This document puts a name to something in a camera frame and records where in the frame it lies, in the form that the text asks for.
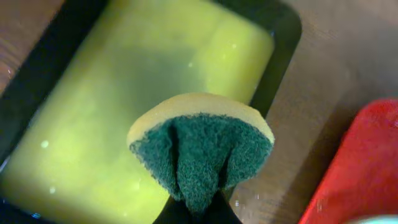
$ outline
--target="red plastic object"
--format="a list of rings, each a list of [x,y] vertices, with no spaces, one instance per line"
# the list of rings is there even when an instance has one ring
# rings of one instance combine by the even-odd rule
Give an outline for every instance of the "red plastic object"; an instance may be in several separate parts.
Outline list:
[[[398,214],[398,100],[359,112],[300,224]]]

